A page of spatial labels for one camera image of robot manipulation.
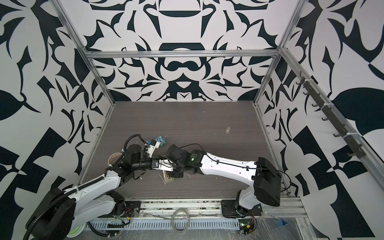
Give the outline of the white remote control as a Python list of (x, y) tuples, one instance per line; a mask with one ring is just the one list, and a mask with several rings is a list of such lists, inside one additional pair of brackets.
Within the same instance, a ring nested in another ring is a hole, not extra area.
[(171, 176), (171, 172), (163, 171), (163, 180), (165, 184), (173, 182), (174, 178)]

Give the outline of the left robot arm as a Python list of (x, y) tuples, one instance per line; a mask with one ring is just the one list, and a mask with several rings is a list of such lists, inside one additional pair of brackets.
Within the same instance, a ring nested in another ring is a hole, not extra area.
[(120, 215), (125, 199), (115, 190), (135, 179), (136, 171), (151, 170), (158, 148), (155, 141), (144, 147), (130, 145), (101, 176), (66, 190), (49, 191), (28, 220), (23, 238), (63, 240), (95, 218)]

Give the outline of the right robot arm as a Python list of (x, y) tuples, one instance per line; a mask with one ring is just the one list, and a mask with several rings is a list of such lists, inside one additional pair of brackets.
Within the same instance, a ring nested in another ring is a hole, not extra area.
[(204, 150), (187, 152), (171, 145), (165, 158), (176, 172), (214, 175), (239, 181), (248, 187), (239, 190), (234, 201), (222, 201), (222, 214), (226, 218), (250, 216), (253, 210), (261, 215), (262, 206), (279, 207), (281, 203), (282, 173), (267, 159), (237, 161), (221, 158)]

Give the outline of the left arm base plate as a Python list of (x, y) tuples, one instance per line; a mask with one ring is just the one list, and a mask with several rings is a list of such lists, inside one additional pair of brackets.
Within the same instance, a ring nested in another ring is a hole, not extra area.
[(113, 218), (114, 216), (135, 217), (141, 211), (141, 201), (125, 201), (117, 203), (111, 213), (99, 216), (99, 218)]

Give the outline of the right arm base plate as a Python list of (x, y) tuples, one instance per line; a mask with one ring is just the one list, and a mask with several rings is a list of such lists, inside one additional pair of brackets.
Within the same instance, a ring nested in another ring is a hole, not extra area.
[(245, 218), (248, 216), (261, 216), (263, 209), (261, 204), (254, 206), (251, 210), (247, 210), (239, 206), (236, 200), (221, 200), (222, 215), (224, 218)]

